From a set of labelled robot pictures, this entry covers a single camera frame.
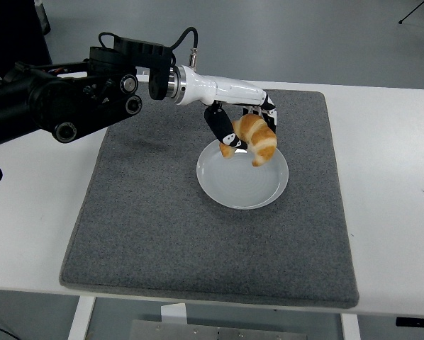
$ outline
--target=concrete floor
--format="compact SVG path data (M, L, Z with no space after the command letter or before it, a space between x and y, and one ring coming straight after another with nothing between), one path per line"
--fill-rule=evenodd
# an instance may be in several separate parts
M403 25L398 24L420 0L45 0L43 3L52 28L45 39L54 63L87 58L89 46L98 45L97 36L102 31L172 45L185 28L195 26L199 31L200 74L246 80L424 89L424 5ZM187 37L175 51L178 64L187 63L192 41L191 36ZM15 321L15 315L39 317L40 311L48 306L54 307L58 319L72 319L71 304L75 299L71 297L20 294L24 296L0 293L1 326L17 332L21 323ZM111 306L115 303L115 307L122 304L107 303ZM258 311L249 310L249 319L258 319ZM206 322L206 313L201 313L201 320ZM221 320L227 322L222 310L211 313L210 319L215 324ZM98 318L93 320L97 326L106 321L105 314L101 317L96 313L94 318ZM382 327L387 325L387 319L379 319L382 323L378 319L361 320L366 327L364 340L376 339L374 334L378 332L386 334ZM43 322L26 323L26 326L20 335L27 334L27 339L47 339L38 336L44 334L41 330L47 326Z

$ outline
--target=metal plate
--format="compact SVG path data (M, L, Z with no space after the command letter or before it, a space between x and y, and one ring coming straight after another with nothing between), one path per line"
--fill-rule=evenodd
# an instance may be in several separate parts
M305 334L133 320L129 340L307 340Z

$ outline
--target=bread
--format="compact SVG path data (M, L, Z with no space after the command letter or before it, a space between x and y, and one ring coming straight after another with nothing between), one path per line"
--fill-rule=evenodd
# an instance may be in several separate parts
M277 149L277 135L259 115L243 115L241 119L233 121L233 128L239 139L246 142L248 149L255 155L253 166L261 166L272 158ZM220 143L220 151L223 157L231 158L235 148Z

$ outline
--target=gray mat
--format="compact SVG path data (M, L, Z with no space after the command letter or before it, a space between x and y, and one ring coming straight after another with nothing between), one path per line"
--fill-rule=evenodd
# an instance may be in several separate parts
M321 93L268 91L289 182L256 210L219 205L196 161L205 106L151 101L108 129L60 274L62 285L147 297L353 307L358 292ZM231 119L242 109L226 106Z

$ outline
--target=ceramic plate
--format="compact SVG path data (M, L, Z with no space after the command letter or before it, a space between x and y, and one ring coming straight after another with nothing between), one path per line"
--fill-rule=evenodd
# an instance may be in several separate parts
M288 164L278 149L264 165L254 167L252 160L253 153L239 149L233 158L223 158L219 141L214 140L199 156L199 184L209 197L226 207L261 208L283 193L288 183Z

